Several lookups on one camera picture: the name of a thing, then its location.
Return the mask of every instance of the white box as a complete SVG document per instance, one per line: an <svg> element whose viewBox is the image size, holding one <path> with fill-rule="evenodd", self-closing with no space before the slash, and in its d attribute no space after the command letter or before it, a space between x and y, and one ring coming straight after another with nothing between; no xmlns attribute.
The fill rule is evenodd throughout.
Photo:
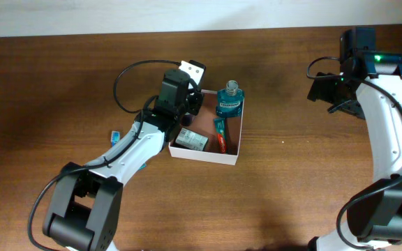
<svg viewBox="0 0 402 251"><path fill-rule="evenodd" d="M189 160L201 160L215 162L227 165L235 165L237 162L240 143L241 143L241 125L243 124L244 102L241 116L226 119L226 148L229 154L219 153L218 138L214 119L216 115L216 91L202 90L204 101L199 114L190 126L185 128L209 138L204 151L193 151L183 149L174 144L174 140L168 144L170 154L175 158L185 158Z"/></svg>

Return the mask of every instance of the white wall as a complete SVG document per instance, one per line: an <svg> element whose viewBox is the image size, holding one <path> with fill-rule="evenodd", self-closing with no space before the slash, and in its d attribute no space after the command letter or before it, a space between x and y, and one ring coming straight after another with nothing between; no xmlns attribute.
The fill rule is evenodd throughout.
<svg viewBox="0 0 402 251"><path fill-rule="evenodd" d="M402 0L0 0L0 36L402 24Z"/></svg>

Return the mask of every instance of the brown wooden surface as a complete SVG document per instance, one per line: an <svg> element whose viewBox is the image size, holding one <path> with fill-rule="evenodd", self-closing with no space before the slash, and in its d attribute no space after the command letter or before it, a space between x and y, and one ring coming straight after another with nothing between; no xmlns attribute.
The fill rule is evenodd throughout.
<svg viewBox="0 0 402 251"><path fill-rule="evenodd" d="M306 99L306 66L338 55L346 29L0 38L0 250L35 250L26 223L43 186L67 162L104 153L111 130L129 130L133 115L116 106L112 82L143 59L203 62L206 89L237 80L246 92L242 142L236 166L168 150L150 160L124 190L119 249L282 250L327 234L373 169L365 122ZM402 53L402 26L379 26L377 39L378 49ZM157 94L168 67L128 73L119 88L125 106ZM59 248L40 230L49 199L38 208L35 237Z"/></svg>

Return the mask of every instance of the bottle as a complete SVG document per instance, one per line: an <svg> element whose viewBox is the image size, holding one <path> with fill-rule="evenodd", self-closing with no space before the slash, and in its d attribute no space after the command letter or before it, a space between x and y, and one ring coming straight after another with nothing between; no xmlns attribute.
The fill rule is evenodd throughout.
<svg viewBox="0 0 402 251"><path fill-rule="evenodd" d="M241 116L243 110L244 91L238 89L237 81L230 80L226 89L220 90L217 94L218 105L216 115L222 118Z"/></svg>

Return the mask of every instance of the bottle label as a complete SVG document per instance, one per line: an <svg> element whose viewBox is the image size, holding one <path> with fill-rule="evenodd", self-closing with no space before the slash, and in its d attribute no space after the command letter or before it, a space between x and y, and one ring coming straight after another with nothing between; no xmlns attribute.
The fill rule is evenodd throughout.
<svg viewBox="0 0 402 251"><path fill-rule="evenodd" d="M223 107L223 108L235 108L235 107L240 106L240 104L241 104L240 101L237 101L237 102L230 102L230 103L223 103L223 102L221 102L221 103L220 103L220 107Z"/></svg>

